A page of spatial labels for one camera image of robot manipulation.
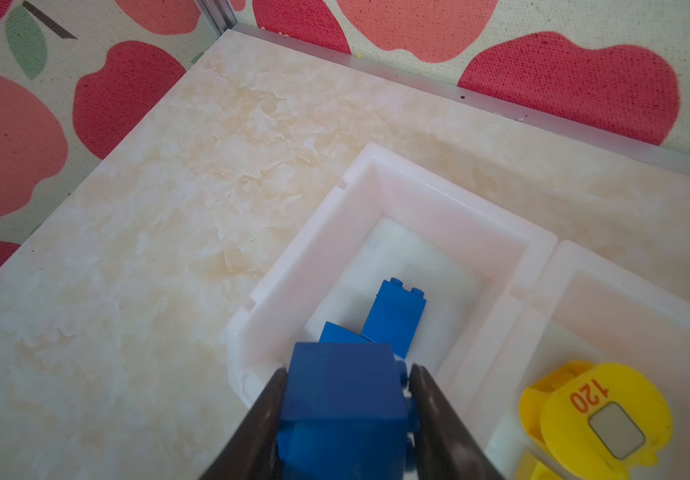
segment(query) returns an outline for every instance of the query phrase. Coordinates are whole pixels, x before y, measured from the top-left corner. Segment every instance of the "wall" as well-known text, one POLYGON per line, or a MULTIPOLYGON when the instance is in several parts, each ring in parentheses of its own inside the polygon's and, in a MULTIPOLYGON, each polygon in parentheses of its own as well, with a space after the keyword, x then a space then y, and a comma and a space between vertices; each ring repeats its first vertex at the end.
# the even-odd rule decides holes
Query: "wall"
POLYGON ((232 5, 241 23, 690 154, 690 2, 232 5))
POLYGON ((214 41, 192 0, 0 0, 0 265, 214 41))

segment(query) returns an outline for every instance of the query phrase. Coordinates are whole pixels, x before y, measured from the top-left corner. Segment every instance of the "red printed number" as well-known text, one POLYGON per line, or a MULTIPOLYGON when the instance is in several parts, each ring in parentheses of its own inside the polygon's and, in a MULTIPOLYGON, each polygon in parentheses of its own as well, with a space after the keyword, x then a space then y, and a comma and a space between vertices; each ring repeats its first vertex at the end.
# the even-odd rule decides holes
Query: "red printed number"
MULTIPOLYGON (((596 379, 592 379, 591 383, 596 388, 596 390, 598 390, 599 393, 601 393, 604 396, 604 398, 609 397, 609 390, 600 386, 596 379)), ((572 405, 575 406, 578 412, 587 413, 589 409, 588 405, 599 405, 600 398, 598 395, 591 393, 590 385, 586 383, 585 385, 580 387, 580 392, 573 392, 570 395, 570 400, 572 401, 572 405)))

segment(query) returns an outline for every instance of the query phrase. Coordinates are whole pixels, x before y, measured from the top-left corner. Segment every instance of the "metal frame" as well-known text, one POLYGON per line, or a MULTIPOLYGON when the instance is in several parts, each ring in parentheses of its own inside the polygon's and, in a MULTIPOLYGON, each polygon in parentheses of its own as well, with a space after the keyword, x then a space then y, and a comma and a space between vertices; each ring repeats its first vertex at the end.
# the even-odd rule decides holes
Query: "metal frame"
POLYGON ((236 24, 236 15, 227 0, 195 0, 201 14, 209 23, 209 28, 219 38, 228 28, 236 24))
POLYGON ((371 62, 364 58, 354 57, 342 52, 336 52, 329 48, 319 47, 318 45, 302 42, 292 37, 271 33, 261 28, 246 24, 235 24, 232 27, 236 32, 251 35, 256 38, 267 40, 284 47, 292 48, 302 53, 310 54, 330 62, 354 68, 358 71, 369 73, 391 82, 397 82, 417 90, 427 91, 439 97, 448 98, 461 104, 480 108, 491 113, 507 117, 512 120, 532 125, 532 127, 551 131, 564 137, 572 138, 620 154, 645 164, 655 165, 672 172, 684 174, 690 177, 690 155, 648 144, 633 138, 623 137, 612 132, 590 127, 565 118, 556 117, 540 110, 523 107, 509 101, 489 97, 475 91, 465 90, 455 85, 445 84, 425 78, 418 74, 402 72, 396 68, 371 62))

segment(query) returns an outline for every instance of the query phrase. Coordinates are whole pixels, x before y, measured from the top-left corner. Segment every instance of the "gray square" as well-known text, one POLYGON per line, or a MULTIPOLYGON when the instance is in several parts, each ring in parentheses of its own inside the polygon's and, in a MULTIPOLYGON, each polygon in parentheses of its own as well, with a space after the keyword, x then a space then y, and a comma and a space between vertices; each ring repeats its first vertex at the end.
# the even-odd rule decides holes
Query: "gray square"
POLYGON ((641 429, 618 403, 611 402, 588 420, 590 428, 618 460, 624 460, 646 443, 641 429))

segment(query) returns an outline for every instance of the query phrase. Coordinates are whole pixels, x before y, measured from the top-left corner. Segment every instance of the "yellow tape measure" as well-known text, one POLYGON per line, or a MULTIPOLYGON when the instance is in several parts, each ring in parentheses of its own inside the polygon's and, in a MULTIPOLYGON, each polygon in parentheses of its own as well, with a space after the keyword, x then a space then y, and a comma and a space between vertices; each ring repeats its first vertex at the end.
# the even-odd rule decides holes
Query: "yellow tape measure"
POLYGON ((526 389, 521 424, 532 441, 583 480, 628 480, 657 464, 671 411, 645 376, 619 363, 569 362, 526 389))

